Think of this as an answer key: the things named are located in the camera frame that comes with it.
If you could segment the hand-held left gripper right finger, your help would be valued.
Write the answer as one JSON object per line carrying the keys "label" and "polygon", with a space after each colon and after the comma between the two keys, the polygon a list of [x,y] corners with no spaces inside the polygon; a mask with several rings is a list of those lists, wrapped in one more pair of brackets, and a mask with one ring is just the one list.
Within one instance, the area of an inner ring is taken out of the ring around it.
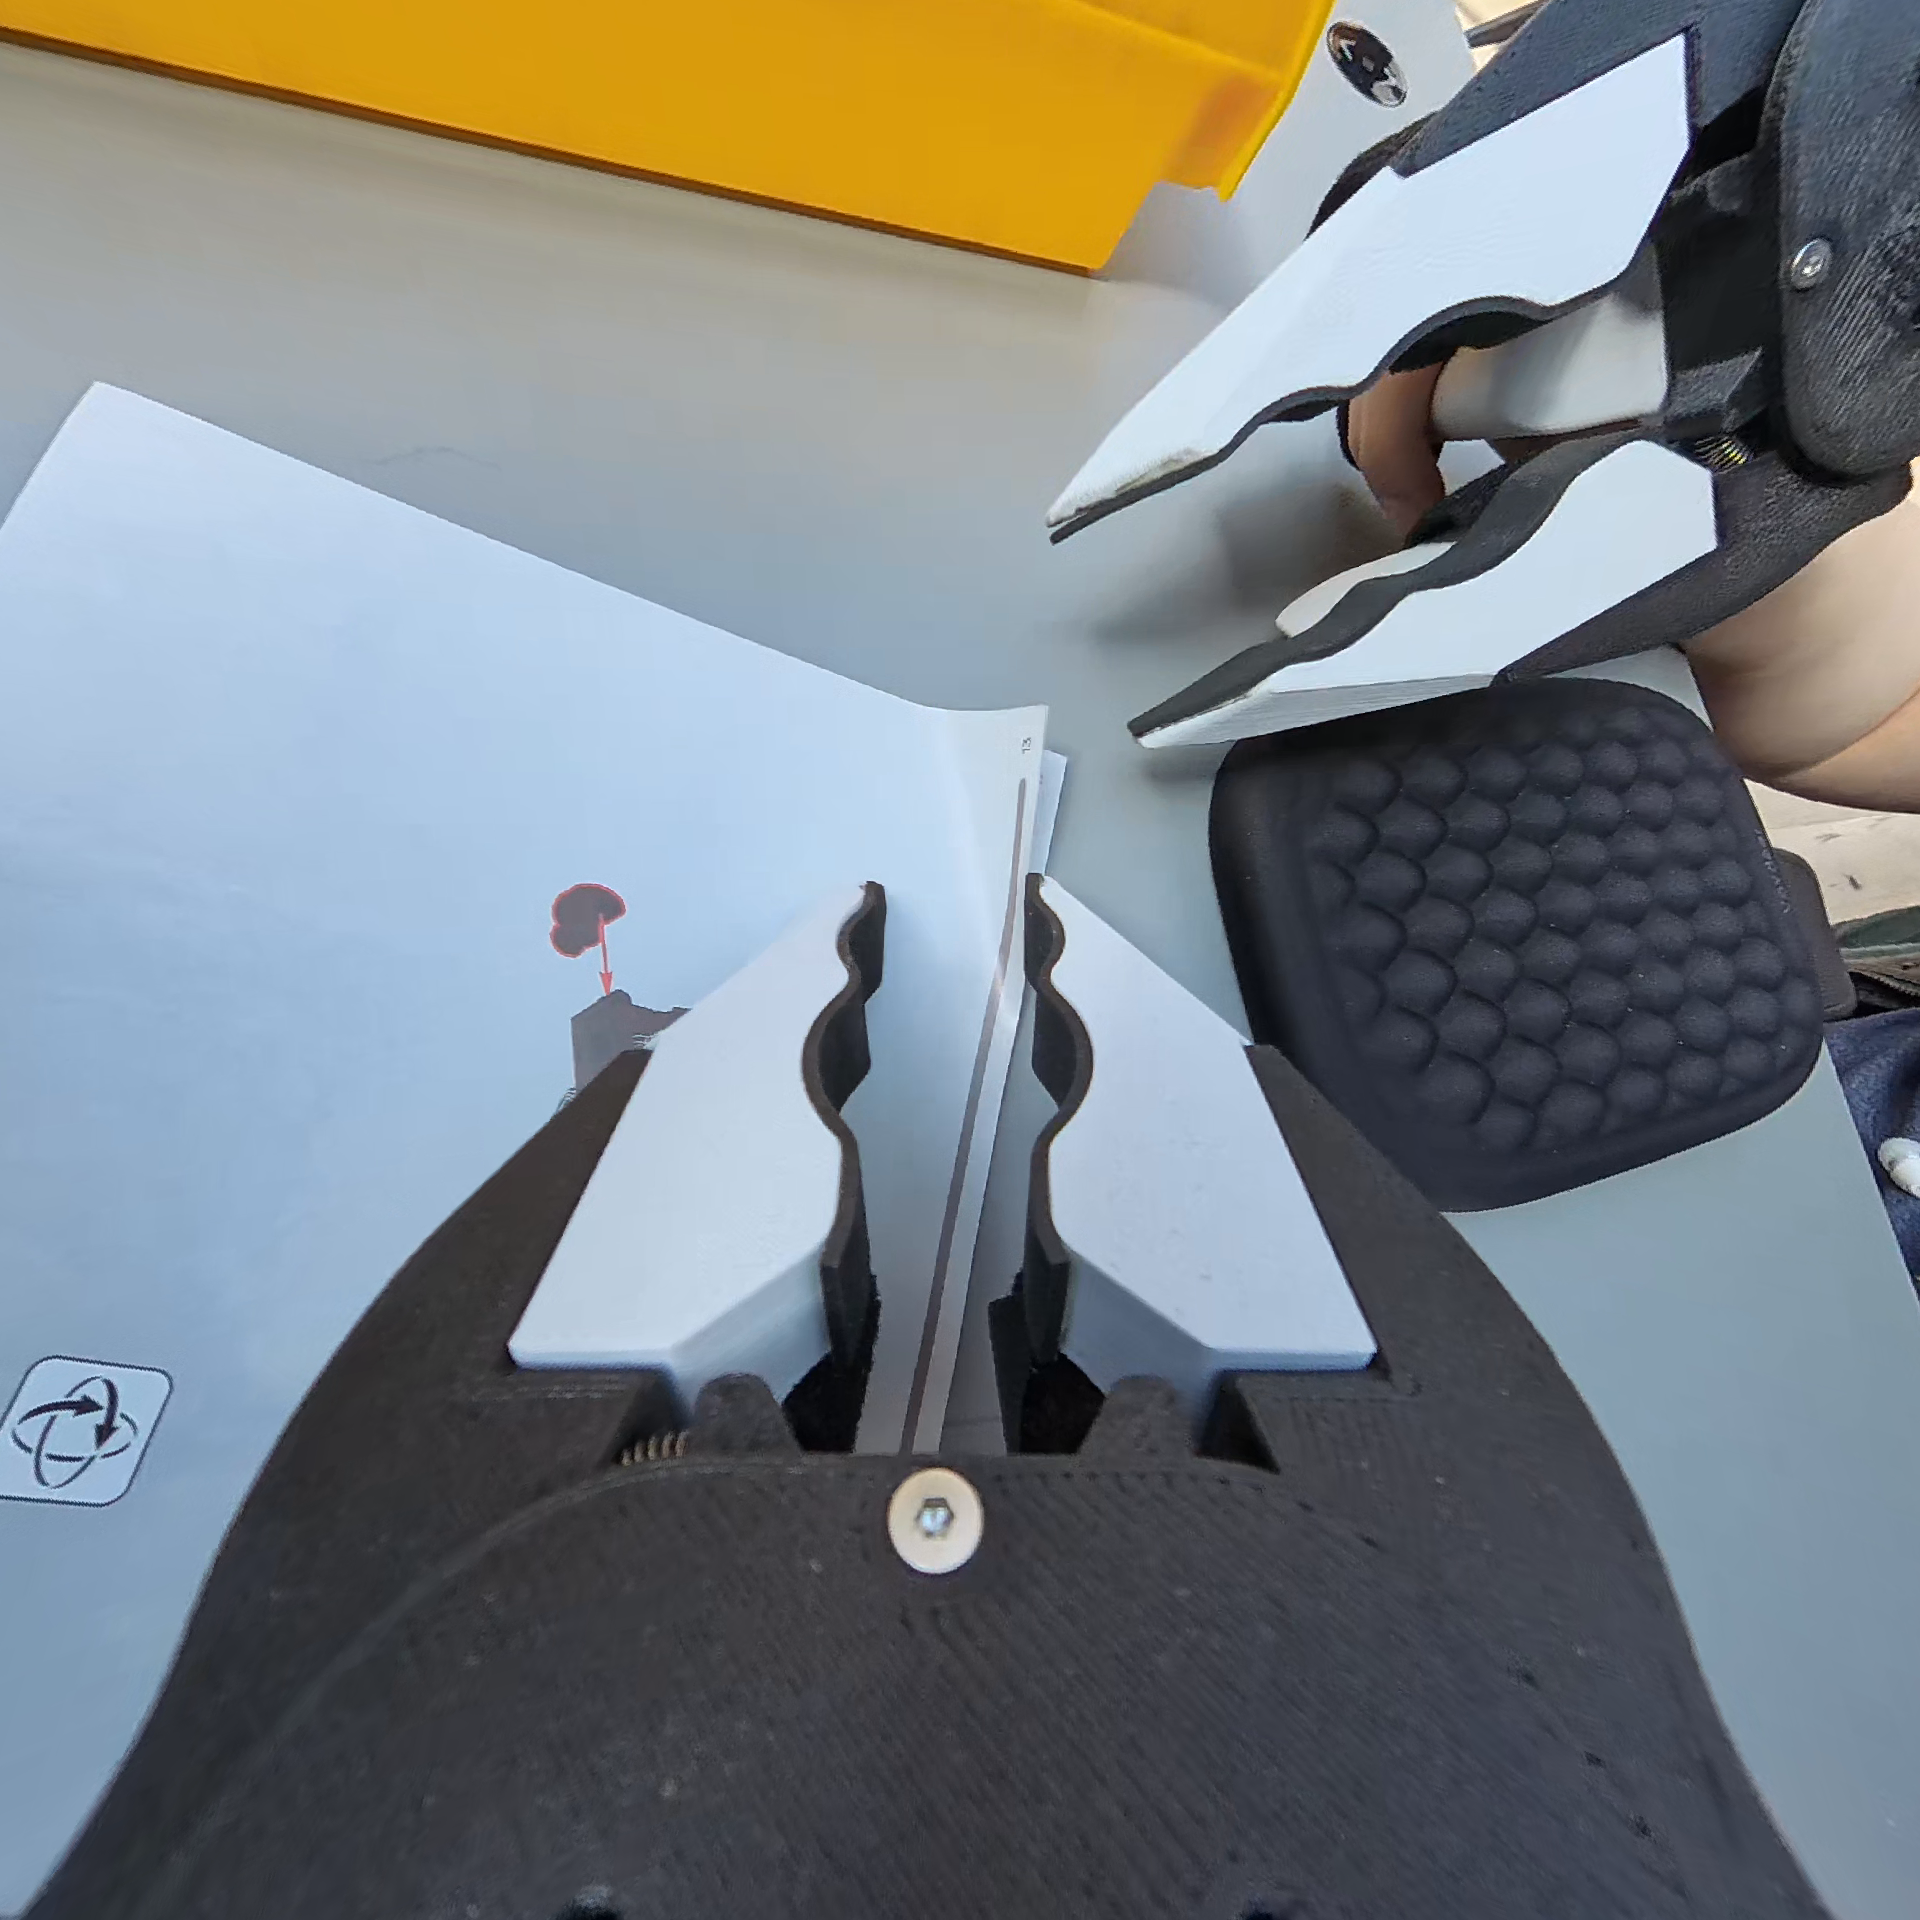
{"label": "hand-held left gripper right finger", "polygon": [[1025,972],[1058,1111],[1031,1154],[1022,1274],[991,1306],[999,1384],[1373,1362],[1241,1034],[1037,872]]}

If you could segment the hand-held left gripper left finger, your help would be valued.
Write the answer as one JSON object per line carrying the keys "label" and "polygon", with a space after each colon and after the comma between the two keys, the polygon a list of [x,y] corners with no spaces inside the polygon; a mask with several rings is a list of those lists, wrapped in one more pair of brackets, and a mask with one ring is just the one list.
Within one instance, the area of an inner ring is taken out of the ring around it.
{"label": "hand-held left gripper left finger", "polygon": [[511,1333],[518,1367],[663,1370],[686,1400],[855,1367],[878,1294],[843,1106],[882,933],[882,887],[846,887],[663,1034]]}

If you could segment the person's blue jeans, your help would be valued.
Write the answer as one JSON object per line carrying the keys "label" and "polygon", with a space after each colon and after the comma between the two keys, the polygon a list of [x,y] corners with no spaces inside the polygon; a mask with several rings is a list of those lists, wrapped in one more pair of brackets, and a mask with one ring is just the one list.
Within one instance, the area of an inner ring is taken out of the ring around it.
{"label": "person's blue jeans", "polygon": [[1815,830],[1838,955],[1820,962],[1829,1048],[1910,1279],[1918,1277],[1918,903],[1916,830],[1885,813]]}

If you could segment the black textured wrist pad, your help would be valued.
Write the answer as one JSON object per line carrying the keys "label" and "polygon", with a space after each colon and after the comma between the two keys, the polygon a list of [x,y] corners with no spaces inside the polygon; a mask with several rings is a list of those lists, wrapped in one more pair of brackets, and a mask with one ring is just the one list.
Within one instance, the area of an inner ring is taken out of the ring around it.
{"label": "black textured wrist pad", "polygon": [[1817,1066],[1758,812],[1660,691],[1546,679],[1241,741],[1210,851],[1254,1039],[1443,1211],[1727,1135]]}

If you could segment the person's right hand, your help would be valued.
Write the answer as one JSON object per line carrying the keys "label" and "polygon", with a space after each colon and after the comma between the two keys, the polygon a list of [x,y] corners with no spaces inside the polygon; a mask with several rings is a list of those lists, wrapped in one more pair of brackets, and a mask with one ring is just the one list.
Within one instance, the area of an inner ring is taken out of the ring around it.
{"label": "person's right hand", "polygon": [[1686,658],[1749,778],[1806,800],[1916,813],[1916,493],[1694,638]]}

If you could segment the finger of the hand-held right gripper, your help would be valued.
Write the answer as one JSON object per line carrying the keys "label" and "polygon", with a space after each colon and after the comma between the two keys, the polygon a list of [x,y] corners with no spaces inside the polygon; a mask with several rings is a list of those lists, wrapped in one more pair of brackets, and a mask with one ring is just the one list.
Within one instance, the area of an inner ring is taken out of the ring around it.
{"label": "finger of the hand-held right gripper", "polygon": [[1652,438],[1566,442],[1477,519],[1309,588],[1249,646],[1143,710],[1148,749],[1318,724],[1485,688],[1716,544],[1705,463]]}
{"label": "finger of the hand-held right gripper", "polygon": [[1049,535],[1359,392],[1446,319],[1548,318],[1615,280],[1689,149],[1686,67],[1670,37],[1414,176],[1382,168],[1116,423]]}

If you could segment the building instruction booklet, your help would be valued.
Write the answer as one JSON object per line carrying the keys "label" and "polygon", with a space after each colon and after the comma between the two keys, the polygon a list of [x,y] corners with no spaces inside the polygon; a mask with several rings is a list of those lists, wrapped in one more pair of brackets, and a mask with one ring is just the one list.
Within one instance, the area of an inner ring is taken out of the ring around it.
{"label": "building instruction booklet", "polygon": [[557,1109],[567,885],[622,895],[658,1010],[884,887],[859,1445],[937,1439],[1051,780],[1045,707],[898,699],[108,386],[4,522],[2,618],[4,1391],[159,1397],[60,1491],[4,1426],[21,1912],[323,1362]]}

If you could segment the yellow plastic bin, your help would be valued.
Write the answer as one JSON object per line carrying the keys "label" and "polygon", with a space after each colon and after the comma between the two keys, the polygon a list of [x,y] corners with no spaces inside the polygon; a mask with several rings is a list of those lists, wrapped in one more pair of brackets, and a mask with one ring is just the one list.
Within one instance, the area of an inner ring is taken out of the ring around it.
{"label": "yellow plastic bin", "polygon": [[1326,2],[4,2],[4,34],[967,250],[1101,267],[1230,196]]}

